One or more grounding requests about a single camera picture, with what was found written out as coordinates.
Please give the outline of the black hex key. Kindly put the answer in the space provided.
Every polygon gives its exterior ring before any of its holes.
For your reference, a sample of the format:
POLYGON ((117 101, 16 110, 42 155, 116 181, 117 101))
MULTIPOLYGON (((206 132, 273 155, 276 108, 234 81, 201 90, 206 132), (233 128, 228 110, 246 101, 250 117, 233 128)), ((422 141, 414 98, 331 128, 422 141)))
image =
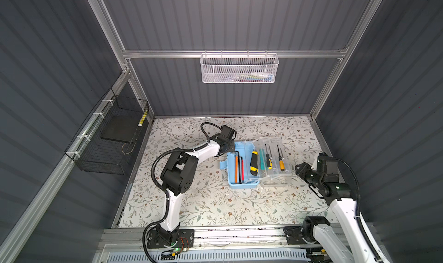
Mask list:
POLYGON ((239 160, 238 160, 239 165, 238 165, 238 183, 237 184, 241 184, 241 156, 240 156, 240 154, 238 154, 238 155, 239 155, 239 160))

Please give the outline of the orange handled screwdriver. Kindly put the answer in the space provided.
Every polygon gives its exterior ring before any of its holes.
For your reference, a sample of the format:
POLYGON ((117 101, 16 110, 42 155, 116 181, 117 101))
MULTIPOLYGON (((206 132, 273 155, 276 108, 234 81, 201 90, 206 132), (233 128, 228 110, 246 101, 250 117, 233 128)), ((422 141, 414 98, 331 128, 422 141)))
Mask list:
POLYGON ((279 168, 281 172, 285 172, 286 168, 285 168, 285 164, 284 164, 284 158, 283 158, 283 151, 282 149, 279 147, 279 145, 277 145, 277 149, 278 149, 278 159, 279 159, 279 168))

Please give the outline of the blue plastic tool box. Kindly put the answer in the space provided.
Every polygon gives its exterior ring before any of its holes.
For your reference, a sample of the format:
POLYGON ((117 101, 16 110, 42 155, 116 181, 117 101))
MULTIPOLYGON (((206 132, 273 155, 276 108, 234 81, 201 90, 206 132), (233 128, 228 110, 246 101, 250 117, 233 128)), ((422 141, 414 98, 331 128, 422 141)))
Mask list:
POLYGON ((219 163, 227 173, 227 182, 232 189, 253 189, 259 184, 258 154, 253 142, 234 142, 234 152, 228 153, 219 163))

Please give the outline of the small yellow black screwdriver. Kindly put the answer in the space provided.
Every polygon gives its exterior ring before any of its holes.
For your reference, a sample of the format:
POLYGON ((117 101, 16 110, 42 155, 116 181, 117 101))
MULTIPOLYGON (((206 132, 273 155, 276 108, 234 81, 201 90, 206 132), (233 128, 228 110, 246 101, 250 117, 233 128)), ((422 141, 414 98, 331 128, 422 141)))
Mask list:
POLYGON ((271 154, 271 150, 267 144, 265 144, 265 152, 266 152, 265 157, 266 157, 267 169, 272 170, 273 169, 272 154, 271 154))

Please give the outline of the yellow black ratchet screwdriver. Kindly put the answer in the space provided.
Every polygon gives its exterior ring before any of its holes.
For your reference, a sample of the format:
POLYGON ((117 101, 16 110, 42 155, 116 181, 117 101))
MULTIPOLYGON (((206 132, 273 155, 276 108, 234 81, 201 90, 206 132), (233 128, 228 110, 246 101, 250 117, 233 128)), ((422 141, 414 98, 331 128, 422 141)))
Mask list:
POLYGON ((253 176, 258 176, 258 153, 256 150, 254 150, 251 154, 250 174, 253 176))

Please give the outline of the red hex key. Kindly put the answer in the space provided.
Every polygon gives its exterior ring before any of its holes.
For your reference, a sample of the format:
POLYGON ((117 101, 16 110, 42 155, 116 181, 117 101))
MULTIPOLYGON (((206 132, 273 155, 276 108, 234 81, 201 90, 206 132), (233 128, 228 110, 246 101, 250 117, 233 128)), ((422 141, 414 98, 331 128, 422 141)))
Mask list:
POLYGON ((241 157, 241 183, 244 183, 244 160, 243 157, 241 157))

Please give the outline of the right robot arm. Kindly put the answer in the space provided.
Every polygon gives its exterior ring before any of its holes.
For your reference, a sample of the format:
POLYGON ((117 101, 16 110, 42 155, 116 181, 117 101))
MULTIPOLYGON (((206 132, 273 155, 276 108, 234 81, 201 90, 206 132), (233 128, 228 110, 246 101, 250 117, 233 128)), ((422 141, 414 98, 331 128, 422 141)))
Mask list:
POLYGON ((319 243, 334 263, 388 263, 361 214, 361 195, 357 176, 342 159, 322 152, 313 165, 295 166, 295 174, 323 199, 337 217, 345 234, 345 245, 325 217, 307 216, 300 236, 306 243, 319 243))

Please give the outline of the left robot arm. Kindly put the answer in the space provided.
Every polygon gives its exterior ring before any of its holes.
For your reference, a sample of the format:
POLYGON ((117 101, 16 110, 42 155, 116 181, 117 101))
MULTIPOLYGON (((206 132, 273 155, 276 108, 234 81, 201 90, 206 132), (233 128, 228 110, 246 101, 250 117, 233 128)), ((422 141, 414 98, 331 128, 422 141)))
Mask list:
POLYGON ((165 194, 163 217, 156 231, 167 236, 180 229, 180 207, 183 195, 191 187, 200 163, 234 152, 237 131, 227 125, 203 122, 200 129, 206 141, 194 148, 175 148, 160 154, 152 164, 151 179, 165 194))

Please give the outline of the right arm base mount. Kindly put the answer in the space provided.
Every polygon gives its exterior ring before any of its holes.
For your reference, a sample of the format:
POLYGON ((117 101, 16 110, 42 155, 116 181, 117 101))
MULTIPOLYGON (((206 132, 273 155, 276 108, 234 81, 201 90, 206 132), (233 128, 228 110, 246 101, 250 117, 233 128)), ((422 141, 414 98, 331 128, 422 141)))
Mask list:
POLYGON ((318 244, 318 241, 314 238, 313 230, 314 226, 286 226, 283 228, 283 232, 286 236, 286 241, 289 245, 312 245, 318 244))

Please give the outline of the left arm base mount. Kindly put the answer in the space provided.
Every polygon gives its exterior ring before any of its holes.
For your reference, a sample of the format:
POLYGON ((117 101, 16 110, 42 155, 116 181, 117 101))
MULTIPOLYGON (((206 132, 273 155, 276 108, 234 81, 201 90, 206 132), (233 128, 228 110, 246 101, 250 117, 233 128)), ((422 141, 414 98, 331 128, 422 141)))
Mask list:
POLYGON ((179 229, 169 233, 162 228, 153 228, 147 234, 146 247, 149 249, 192 248, 194 238, 195 230, 193 229, 179 229))

